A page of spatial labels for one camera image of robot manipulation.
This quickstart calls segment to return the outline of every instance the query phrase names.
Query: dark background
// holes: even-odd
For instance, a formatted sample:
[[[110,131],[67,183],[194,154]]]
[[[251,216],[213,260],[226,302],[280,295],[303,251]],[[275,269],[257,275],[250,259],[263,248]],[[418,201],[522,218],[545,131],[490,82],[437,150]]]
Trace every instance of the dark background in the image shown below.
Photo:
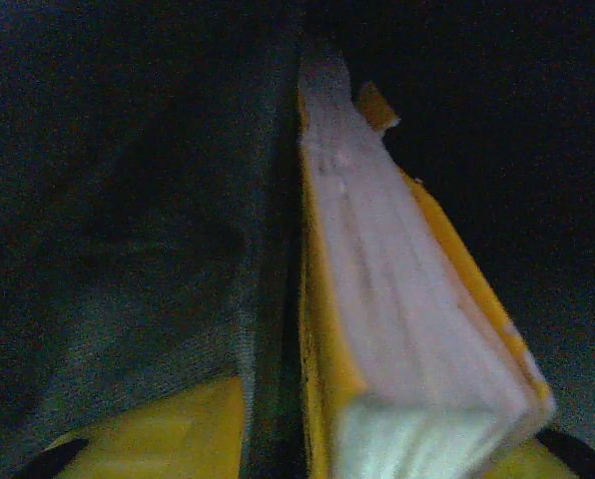
[[[595,2],[318,2],[353,88],[424,181],[595,447]]]

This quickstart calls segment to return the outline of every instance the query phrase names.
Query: yellow book cover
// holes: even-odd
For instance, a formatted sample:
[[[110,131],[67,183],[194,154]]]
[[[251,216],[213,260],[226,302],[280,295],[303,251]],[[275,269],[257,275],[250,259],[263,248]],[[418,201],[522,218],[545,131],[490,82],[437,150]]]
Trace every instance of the yellow book cover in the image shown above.
[[[530,352],[439,205],[357,105],[339,52],[304,42],[300,347],[312,478],[478,477],[552,416]]]

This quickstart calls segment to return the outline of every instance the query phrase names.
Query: book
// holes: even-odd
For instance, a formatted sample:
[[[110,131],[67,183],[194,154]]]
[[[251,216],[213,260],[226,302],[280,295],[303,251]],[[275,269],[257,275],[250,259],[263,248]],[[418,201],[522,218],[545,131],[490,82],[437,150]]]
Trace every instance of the book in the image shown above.
[[[398,123],[340,52],[306,39],[298,78],[300,349],[311,478],[481,477],[555,401],[508,314],[382,136]]]

